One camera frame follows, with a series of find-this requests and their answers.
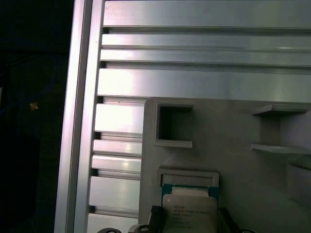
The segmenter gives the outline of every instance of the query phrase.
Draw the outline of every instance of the black clip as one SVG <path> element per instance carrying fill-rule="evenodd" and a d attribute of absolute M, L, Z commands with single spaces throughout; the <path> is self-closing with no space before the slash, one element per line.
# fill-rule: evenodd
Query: black clip
<path fill-rule="evenodd" d="M 104 228 L 97 233 L 122 233 L 122 232 L 114 228 Z"/>

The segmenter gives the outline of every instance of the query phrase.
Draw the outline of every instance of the small orange object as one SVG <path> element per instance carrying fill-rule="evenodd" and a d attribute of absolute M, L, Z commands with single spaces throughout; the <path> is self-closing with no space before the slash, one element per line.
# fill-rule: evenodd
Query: small orange object
<path fill-rule="evenodd" d="M 35 111 L 39 108 L 37 102 L 30 103 L 29 105 L 30 105 L 31 111 Z"/>

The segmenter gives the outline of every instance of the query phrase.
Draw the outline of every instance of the aluminum frame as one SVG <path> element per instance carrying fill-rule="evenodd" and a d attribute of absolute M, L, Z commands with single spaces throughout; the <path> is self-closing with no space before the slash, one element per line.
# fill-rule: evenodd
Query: aluminum frame
<path fill-rule="evenodd" d="M 93 0 L 92 4 L 74 219 L 75 233 L 85 233 L 87 231 L 91 152 L 93 149 L 93 133 L 96 111 L 95 100 L 97 97 L 100 64 L 99 57 L 103 34 L 102 21 L 104 16 L 104 3 L 104 0 Z"/>
<path fill-rule="evenodd" d="M 73 8 L 55 233 L 73 232 L 91 3 L 92 0 L 76 0 Z"/>

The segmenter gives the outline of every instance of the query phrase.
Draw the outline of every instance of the dark background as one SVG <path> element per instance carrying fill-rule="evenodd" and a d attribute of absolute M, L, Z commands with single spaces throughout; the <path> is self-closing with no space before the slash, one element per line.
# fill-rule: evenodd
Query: dark background
<path fill-rule="evenodd" d="M 72 13 L 73 0 L 0 1 L 0 232 L 54 229 Z"/>

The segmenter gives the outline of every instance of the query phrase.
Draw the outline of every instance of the rectangular opening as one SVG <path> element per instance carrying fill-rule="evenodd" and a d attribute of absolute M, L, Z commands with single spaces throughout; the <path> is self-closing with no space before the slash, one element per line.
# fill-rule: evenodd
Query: rectangular opening
<path fill-rule="evenodd" d="M 190 122 L 189 112 L 192 108 L 160 106 L 158 119 L 159 140 L 191 141 L 184 128 Z"/>

